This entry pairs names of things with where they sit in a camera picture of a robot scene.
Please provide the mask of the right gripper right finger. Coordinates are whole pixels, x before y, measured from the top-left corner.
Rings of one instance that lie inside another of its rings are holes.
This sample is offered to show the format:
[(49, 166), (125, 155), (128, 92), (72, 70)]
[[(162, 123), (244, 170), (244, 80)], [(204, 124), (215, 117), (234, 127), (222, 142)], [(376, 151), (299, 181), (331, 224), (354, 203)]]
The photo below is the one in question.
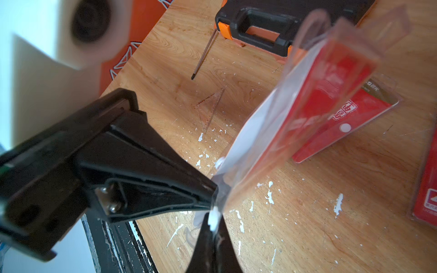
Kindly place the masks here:
[(213, 249), (214, 273), (243, 272), (223, 217), (220, 220), (217, 232), (214, 233)]

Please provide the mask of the clear triangle ruler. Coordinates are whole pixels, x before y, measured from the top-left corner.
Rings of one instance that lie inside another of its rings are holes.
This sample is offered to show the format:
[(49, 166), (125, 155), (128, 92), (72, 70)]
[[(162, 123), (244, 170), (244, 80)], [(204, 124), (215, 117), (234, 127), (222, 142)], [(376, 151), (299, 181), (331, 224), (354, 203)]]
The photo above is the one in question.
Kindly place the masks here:
[(201, 100), (196, 106), (195, 110), (197, 111), (200, 122), (203, 128), (203, 133), (206, 134), (211, 124), (211, 120), (216, 111), (216, 107), (219, 104), (225, 89), (221, 88), (217, 92), (211, 94), (207, 98)]

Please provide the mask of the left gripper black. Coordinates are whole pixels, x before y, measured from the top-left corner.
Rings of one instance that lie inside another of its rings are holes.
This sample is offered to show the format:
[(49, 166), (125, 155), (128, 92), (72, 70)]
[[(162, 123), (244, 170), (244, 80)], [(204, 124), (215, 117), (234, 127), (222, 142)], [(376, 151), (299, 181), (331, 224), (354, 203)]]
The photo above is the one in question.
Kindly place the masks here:
[(110, 223), (209, 209), (217, 185), (138, 108), (119, 88), (3, 154), (1, 241), (48, 262), (89, 203)]

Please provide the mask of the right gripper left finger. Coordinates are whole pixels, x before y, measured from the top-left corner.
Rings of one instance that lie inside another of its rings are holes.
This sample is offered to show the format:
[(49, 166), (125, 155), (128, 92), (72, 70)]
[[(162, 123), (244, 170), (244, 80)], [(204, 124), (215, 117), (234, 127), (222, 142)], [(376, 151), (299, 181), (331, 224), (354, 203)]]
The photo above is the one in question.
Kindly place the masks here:
[(186, 273), (213, 272), (213, 233), (208, 225), (209, 213), (204, 216), (197, 243)]

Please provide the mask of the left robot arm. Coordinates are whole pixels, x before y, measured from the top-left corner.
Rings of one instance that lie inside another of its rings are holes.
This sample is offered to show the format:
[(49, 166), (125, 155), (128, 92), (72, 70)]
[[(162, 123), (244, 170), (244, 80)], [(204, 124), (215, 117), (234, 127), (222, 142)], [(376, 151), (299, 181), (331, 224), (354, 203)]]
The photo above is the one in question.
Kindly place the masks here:
[(216, 186), (102, 92), (157, 1), (1, 2), (1, 241), (42, 261), (88, 209), (109, 223), (208, 209)]

